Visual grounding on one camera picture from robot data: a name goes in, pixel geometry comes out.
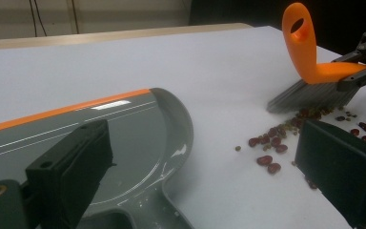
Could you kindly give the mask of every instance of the orange dustpan handle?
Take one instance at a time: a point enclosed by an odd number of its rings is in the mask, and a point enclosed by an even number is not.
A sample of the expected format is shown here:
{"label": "orange dustpan handle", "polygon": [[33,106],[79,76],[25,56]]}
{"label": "orange dustpan handle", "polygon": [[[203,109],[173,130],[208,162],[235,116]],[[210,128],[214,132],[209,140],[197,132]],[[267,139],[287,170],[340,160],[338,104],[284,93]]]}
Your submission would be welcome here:
{"label": "orange dustpan handle", "polygon": [[[302,25],[291,32],[293,25]],[[308,84],[332,83],[366,69],[366,65],[346,62],[316,64],[316,40],[314,25],[308,9],[301,3],[293,3],[285,11],[282,30],[288,53],[302,79]]]}

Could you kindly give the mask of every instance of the plastic dustpan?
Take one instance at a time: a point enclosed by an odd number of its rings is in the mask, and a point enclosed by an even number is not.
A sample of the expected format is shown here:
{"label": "plastic dustpan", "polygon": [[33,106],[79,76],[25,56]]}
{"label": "plastic dustpan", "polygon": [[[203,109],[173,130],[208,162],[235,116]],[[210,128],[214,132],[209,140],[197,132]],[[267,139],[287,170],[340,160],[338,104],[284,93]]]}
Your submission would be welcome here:
{"label": "plastic dustpan", "polygon": [[193,124],[171,93],[150,89],[0,124],[0,180],[25,182],[25,168],[75,128],[109,126],[110,167],[76,228],[192,228],[164,192],[193,146]]}

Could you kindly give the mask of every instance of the cable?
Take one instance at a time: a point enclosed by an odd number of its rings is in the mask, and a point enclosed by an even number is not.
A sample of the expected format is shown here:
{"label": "cable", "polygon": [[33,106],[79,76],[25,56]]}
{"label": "cable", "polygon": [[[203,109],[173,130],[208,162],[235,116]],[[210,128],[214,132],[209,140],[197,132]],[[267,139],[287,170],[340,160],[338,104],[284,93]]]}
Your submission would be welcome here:
{"label": "cable", "polygon": [[34,0],[35,9],[37,10],[38,20],[40,21],[41,28],[43,28],[44,35],[47,36],[46,29],[44,29],[43,22],[40,17],[40,10],[38,10],[37,0]]}
{"label": "cable", "polygon": [[29,2],[30,2],[30,10],[31,10],[31,15],[32,15],[32,24],[34,25],[34,36],[37,37],[37,27],[35,26],[34,10],[32,9],[31,0],[29,0]]}

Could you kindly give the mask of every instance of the orange stripe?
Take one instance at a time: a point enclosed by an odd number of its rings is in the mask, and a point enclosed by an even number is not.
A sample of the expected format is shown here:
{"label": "orange stripe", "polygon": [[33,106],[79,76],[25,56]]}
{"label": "orange stripe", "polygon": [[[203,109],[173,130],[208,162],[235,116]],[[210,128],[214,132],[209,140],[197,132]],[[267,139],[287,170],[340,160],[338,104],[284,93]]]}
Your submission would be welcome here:
{"label": "orange stripe", "polygon": [[96,105],[103,104],[103,103],[108,103],[108,102],[118,100],[118,99],[123,99],[123,98],[127,98],[127,97],[133,97],[133,96],[137,96],[137,95],[141,95],[141,94],[148,94],[148,93],[150,93],[149,89],[142,89],[142,90],[129,92],[129,93],[125,93],[125,94],[117,94],[117,95],[113,95],[113,96],[109,96],[109,97],[99,98],[99,99],[95,99],[95,100],[92,100],[89,102],[79,103],[76,105],[70,105],[68,107],[63,107],[63,108],[51,110],[48,112],[43,112],[40,114],[33,114],[30,116],[20,117],[20,118],[11,120],[11,121],[6,121],[6,122],[0,123],[0,130],[7,129],[9,127],[13,127],[13,126],[17,126],[17,125],[21,125],[21,124],[25,124],[28,122],[33,122],[35,120],[43,119],[46,117],[50,117],[50,116],[54,116],[54,115],[61,115],[63,113],[72,112],[75,110],[88,108],[88,107],[96,106]]}

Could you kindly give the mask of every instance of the orange handle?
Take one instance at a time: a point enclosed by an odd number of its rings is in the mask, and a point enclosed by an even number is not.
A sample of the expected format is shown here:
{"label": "orange handle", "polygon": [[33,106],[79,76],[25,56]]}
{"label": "orange handle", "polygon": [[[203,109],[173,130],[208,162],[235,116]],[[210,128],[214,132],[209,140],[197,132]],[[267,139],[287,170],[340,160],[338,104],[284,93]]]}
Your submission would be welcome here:
{"label": "orange handle", "polygon": [[[292,32],[292,27],[300,20],[302,25]],[[346,62],[316,64],[314,24],[308,9],[301,3],[293,3],[284,11],[282,30],[295,68],[308,84],[338,82],[366,69],[366,65]]]}

